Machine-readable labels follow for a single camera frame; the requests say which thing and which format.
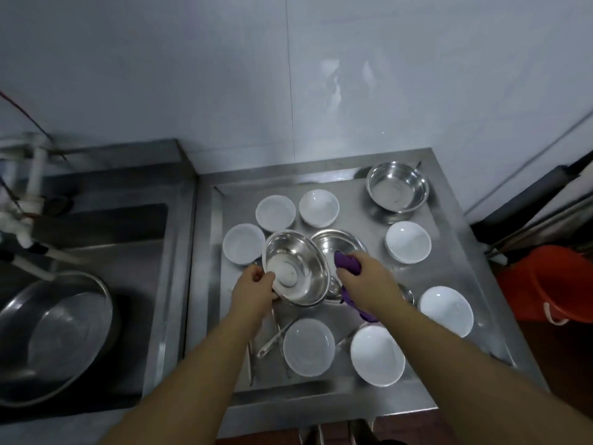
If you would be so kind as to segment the person's left hand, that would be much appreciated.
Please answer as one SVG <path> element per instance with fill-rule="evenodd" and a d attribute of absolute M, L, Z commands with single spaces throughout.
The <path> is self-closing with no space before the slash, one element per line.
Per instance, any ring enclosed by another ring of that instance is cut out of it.
<path fill-rule="evenodd" d="M 263 268 L 252 264 L 242 272 L 232 290 L 229 313 L 236 318 L 261 323 L 271 310 L 273 284 L 254 282 L 253 269 Z"/>

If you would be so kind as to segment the orange plastic bucket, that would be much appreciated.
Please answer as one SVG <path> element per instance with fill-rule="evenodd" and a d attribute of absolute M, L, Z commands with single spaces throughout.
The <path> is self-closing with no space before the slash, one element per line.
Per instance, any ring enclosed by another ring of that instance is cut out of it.
<path fill-rule="evenodd" d="M 548 302 L 555 320 L 593 323 L 593 262 L 569 248 L 537 247 L 496 280 L 517 321 L 549 323 Z"/>

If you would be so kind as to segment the grey metal rod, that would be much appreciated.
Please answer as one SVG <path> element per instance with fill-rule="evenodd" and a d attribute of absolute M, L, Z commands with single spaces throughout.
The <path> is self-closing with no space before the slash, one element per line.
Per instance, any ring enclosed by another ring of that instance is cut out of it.
<path fill-rule="evenodd" d="M 501 239 L 488 248 L 484 255 L 491 259 L 515 250 L 541 246 L 558 239 L 568 239 L 591 220 L 593 193 Z"/>

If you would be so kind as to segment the black foam-covered pipe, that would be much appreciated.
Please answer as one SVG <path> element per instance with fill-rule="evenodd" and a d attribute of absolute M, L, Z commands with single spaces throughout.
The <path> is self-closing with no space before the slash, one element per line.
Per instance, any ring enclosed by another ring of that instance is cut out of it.
<path fill-rule="evenodd" d="M 593 150 L 570 165 L 558 165 L 499 209 L 471 225 L 479 242 L 493 245 L 524 227 L 593 162 Z"/>

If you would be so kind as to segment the person's left forearm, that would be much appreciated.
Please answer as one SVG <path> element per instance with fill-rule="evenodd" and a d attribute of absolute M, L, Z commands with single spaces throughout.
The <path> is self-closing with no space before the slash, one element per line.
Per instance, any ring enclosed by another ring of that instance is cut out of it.
<path fill-rule="evenodd" d="M 269 310 L 231 310 L 99 444 L 214 444 L 248 343 Z"/>

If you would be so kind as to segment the large steel basin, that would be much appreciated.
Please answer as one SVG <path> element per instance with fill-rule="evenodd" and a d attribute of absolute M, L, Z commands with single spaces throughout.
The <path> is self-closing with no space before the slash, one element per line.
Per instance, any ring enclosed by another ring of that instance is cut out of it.
<path fill-rule="evenodd" d="M 115 345 L 121 316 L 108 286 L 78 270 L 34 282 L 0 309 L 0 407 L 46 402 Z"/>

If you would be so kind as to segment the steel tongs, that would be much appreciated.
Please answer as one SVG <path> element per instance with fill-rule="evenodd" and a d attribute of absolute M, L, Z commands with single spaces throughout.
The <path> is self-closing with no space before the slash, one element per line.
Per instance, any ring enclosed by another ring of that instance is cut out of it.
<path fill-rule="evenodd" d="M 270 350 L 277 343 L 279 343 L 280 339 L 286 333 L 287 329 L 289 329 L 293 325 L 293 323 L 295 323 L 297 320 L 298 320 L 298 317 L 294 318 L 286 326 L 281 328 L 267 343 L 265 343 L 265 345 L 262 348 L 259 349 L 259 351 L 256 353 L 256 358 L 261 359 L 261 358 L 265 357 L 270 352 Z"/>

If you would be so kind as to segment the group of white ceramic bowls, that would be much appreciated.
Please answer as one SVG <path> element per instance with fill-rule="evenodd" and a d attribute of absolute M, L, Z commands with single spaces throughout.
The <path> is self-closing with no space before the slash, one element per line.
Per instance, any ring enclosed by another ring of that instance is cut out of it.
<path fill-rule="evenodd" d="M 224 260 L 221 282 L 230 288 L 238 270 L 229 257 L 256 255 L 262 263 L 263 246 L 274 232 L 293 230 L 311 236 L 321 230 L 350 232 L 367 247 L 367 253 L 381 260 L 401 284 L 414 294 L 414 307 L 460 336 L 467 336 L 473 323 L 464 326 L 464 314 L 454 309 L 452 260 L 443 245 L 434 217 L 436 197 L 414 211 L 408 221 L 391 224 L 371 213 L 381 210 L 368 196 L 362 180 L 343 181 L 329 190 L 281 187 L 237 192 L 222 202 Z M 257 359 L 256 353 L 294 318 L 270 352 Z M 262 369 L 262 386 L 275 387 L 308 380 L 340 376 L 362 376 L 378 387 L 397 382 L 404 374 L 406 359 L 396 341 L 389 339 L 379 323 L 368 325 L 336 351 L 336 343 L 363 323 L 358 312 L 346 303 L 326 299 L 310 308 L 293 306 L 280 299 L 272 308 L 254 340 L 254 363 Z"/>

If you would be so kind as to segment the stainless steel bowl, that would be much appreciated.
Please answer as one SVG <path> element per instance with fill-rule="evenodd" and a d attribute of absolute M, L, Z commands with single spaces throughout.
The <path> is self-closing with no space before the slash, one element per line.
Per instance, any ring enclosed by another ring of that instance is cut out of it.
<path fill-rule="evenodd" d="M 272 233 L 263 246 L 262 265 L 266 273 L 275 274 L 274 293 L 293 306 L 315 307 L 329 293 L 331 271 L 327 259 L 300 232 Z"/>
<path fill-rule="evenodd" d="M 375 165 L 367 173 L 367 193 L 380 208 L 407 215 L 428 201 L 428 180 L 417 169 L 397 161 Z"/>
<path fill-rule="evenodd" d="M 343 254 L 349 254 L 354 251 L 367 252 L 367 247 L 350 232 L 335 229 L 318 231 L 311 236 L 311 241 L 320 249 L 329 265 L 331 281 L 326 301 L 328 303 L 339 304 L 342 301 L 342 284 L 336 274 L 334 253 L 342 252 Z"/>

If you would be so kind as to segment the stainless steel sink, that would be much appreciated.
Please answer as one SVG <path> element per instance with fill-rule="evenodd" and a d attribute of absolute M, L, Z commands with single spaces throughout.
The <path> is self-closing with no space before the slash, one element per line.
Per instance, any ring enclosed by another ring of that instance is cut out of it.
<path fill-rule="evenodd" d="M 33 238 L 81 260 L 55 261 L 5 239 L 4 249 L 57 274 L 100 278 L 121 316 L 114 347 L 62 393 L 26 408 L 0 407 L 0 425 L 136 405 L 182 354 L 197 180 L 172 141 L 94 149 L 85 172 L 45 177 L 46 212 Z M 0 262 L 0 309 L 40 279 Z"/>

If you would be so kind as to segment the white pipe faucet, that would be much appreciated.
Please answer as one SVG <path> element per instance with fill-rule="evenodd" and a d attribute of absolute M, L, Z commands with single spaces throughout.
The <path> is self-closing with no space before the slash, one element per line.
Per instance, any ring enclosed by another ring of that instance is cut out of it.
<path fill-rule="evenodd" d="M 44 168 L 50 156 L 51 141 L 43 134 L 0 138 L 0 261 L 4 261 L 43 281 L 56 275 L 27 258 L 2 247 L 5 236 L 13 236 L 26 252 L 55 261 L 80 264 L 75 256 L 33 239 L 34 221 L 44 207 Z"/>

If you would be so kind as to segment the person's right hand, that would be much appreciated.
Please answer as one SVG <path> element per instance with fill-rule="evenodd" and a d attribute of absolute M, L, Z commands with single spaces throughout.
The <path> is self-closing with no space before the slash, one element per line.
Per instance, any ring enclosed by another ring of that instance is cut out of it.
<path fill-rule="evenodd" d="M 349 255 L 362 267 L 355 276 L 355 294 L 350 294 L 357 307 L 380 319 L 388 310 L 406 305 L 394 277 L 379 260 L 361 251 Z"/>

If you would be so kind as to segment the purple cleaning cloth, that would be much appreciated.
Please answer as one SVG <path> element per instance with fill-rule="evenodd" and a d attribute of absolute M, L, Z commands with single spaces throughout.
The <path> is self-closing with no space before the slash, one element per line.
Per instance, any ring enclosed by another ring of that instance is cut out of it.
<path fill-rule="evenodd" d="M 356 257 L 350 256 L 348 254 L 344 254 L 340 251 L 335 251 L 333 256 L 334 256 L 333 257 L 334 265 L 335 265 L 336 269 L 344 269 L 354 276 L 360 275 L 362 267 Z M 338 278 L 338 281 L 339 281 L 339 287 L 340 287 L 340 298 L 341 298 L 340 302 L 346 303 L 348 306 L 354 308 L 360 315 L 361 319 L 363 319 L 364 321 L 366 321 L 368 323 L 378 323 L 378 319 L 375 316 L 373 316 L 373 315 L 361 310 L 359 307 L 357 307 L 357 305 L 355 304 L 355 302 L 352 300 L 351 296 L 349 295 L 346 287 L 344 286 L 344 284 L 342 284 L 342 280 L 340 278 Z"/>

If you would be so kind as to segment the person's right forearm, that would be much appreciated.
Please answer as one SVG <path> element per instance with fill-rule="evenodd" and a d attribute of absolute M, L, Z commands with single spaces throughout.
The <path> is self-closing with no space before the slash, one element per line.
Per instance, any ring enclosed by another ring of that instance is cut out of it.
<path fill-rule="evenodd" d="M 593 445 L 593 421 L 409 306 L 368 299 L 465 445 Z"/>

